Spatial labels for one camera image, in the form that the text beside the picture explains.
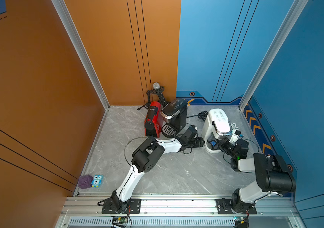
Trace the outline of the grey blue cleaning cloth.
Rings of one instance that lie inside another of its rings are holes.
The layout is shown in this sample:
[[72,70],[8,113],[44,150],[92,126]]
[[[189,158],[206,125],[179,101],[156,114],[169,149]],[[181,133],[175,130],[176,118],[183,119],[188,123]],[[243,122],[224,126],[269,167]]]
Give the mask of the grey blue cleaning cloth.
[[219,145],[218,145],[218,141],[217,139],[212,135],[210,136],[207,141],[207,147],[208,149],[212,150],[212,151],[216,151],[219,149]]

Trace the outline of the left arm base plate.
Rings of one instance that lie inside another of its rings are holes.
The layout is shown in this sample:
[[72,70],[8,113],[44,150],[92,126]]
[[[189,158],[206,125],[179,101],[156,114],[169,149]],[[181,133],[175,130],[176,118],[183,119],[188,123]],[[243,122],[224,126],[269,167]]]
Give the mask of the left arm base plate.
[[111,198],[102,202],[102,214],[139,214],[141,209],[141,199],[130,199],[126,202],[114,203]]

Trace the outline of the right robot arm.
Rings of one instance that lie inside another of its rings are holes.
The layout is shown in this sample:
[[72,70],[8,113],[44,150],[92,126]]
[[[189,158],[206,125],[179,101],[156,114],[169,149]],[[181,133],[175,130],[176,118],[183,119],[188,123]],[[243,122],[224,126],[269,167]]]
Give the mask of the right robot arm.
[[252,158],[247,158],[249,143],[243,139],[233,145],[225,138],[218,140],[217,146],[231,157],[230,165],[234,171],[255,174],[255,181],[236,189],[230,199],[216,200],[219,214],[256,214],[257,201],[271,195],[295,192],[295,178],[282,156],[254,153]]

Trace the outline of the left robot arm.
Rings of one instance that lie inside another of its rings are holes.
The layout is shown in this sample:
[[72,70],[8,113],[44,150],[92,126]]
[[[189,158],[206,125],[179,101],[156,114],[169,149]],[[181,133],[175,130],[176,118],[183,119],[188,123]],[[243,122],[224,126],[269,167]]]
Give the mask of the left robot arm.
[[102,207],[103,214],[139,214],[141,199],[133,198],[132,194],[147,172],[156,166],[162,155],[182,153],[186,149],[202,148],[205,141],[198,136],[197,127],[190,127],[183,134],[161,140],[153,136],[146,138],[132,153],[132,159],[127,161],[129,172],[122,184],[112,192],[109,198],[101,200],[97,206]]

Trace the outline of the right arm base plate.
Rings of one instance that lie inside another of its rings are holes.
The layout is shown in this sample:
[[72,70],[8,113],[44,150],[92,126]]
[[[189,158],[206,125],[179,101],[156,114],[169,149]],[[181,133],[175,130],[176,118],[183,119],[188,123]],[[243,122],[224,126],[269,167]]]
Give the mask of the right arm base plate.
[[244,202],[233,203],[231,199],[216,199],[216,207],[218,214],[257,214],[255,204],[248,204]]

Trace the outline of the white coffee machine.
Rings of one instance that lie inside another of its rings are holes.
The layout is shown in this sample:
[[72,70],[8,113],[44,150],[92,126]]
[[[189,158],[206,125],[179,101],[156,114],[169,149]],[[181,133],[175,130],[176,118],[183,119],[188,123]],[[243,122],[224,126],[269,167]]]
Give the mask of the white coffee machine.
[[202,128],[202,138],[205,141],[206,150],[212,154],[221,151],[220,149],[216,151],[208,149],[206,141],[210,136],[213,135],[217,140],[221,140],[230,137],[232,133],[233,129],[226,113],[219,108],[211,109]]

